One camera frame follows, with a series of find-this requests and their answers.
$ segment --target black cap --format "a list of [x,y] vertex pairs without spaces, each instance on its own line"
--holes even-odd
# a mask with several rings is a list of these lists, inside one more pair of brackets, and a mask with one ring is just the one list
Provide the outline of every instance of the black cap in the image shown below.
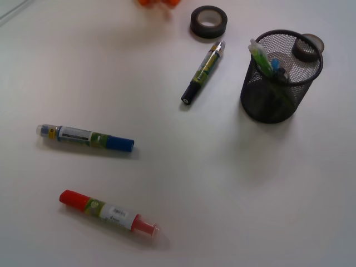
[[187,90],[185,90],[184,94],[180,99],[182,99],[184,104],[190,105],[196,94],[199,92],[200,88],[201,85],[199,83],[191,81]]

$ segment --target red cap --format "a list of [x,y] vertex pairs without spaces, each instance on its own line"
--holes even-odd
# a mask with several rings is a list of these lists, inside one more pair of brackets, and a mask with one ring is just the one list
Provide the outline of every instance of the red cap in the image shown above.
[[131,226],[131,231],[133,232],[135,230],[142,231],[153,236],[158,230],[158,227],[143,221],[141,215],[137,214]]
[[80,211],[84,212],[85,205],[87,204],[90,197],[79,194],[77,192],[66,190],[60,196],[60,202],[68,206],[75,207]]

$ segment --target pen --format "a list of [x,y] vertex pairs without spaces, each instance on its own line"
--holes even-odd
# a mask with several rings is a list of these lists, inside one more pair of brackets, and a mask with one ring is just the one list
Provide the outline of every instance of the pen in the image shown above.
[[204,86],[209,78],[209,75],[215,69],[218,61],[225,50],[225,41],[217,41],[214,43],[210,51],[205,56],[198,71],[195,73],[187,90],[185,90],[181,100],[184,104],[190,105],[199,90]]
[[123,230],[140,232],[155,237],[159,231],[157,224],[150,224],[140,214],[128,212],[120,207],[103,201],[66,190],[60,196],[60,202],[108,223],[115,224]]
[[104,135],[99,132],[80,130],[66,126],[43,124],[38,125],[36,133],[58,142],[69,142],[103,149],[114,149],[131,152],[134,140]]
[[249,45],[249,51],[253,56],[254,60],[260,66],[261,70],[268,76],[273,75],[273,69],[271,63],[268,61],[267,51],[261,44],[256,43],[254,39],[251,39],[251,44]]

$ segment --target green pen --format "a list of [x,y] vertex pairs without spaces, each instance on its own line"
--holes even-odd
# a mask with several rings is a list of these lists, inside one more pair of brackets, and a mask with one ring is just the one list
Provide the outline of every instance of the green pen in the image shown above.
[[254,60],[260,66],[261,70],[268,76],[272,77],[273,69],[271,63],[268,61],[267,51],[261,44],[256,43],[254,39],[251,39],[249,50]]

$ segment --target marker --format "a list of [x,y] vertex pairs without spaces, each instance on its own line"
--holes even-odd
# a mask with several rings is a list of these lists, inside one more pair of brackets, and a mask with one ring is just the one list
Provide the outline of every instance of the marker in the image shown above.
[[181,100],[184,104],[190,105],[199,90],[204,86],[209,78],[209,75],[215,69],[218,61],[225,50],[225,41],[217,41],[214,43],[210,51],[205,56],[198,71],[195,73],[187,90],[185,90]]
[[42,137],[68,142],[73,144],[100,147],[103,149],[114,149],[131,152],[134,140],[104,135],[98,132],[80,130],[66,126],[55,126],[49,124],[38,125],[36,133]]
[[128,212],[71,190],[66,190],[61,194],[60,202],[87,215],[115,224],[126,231],[144,233],[150,237],[155,237],[159,232],[157,224],[148,223],[140,214]]

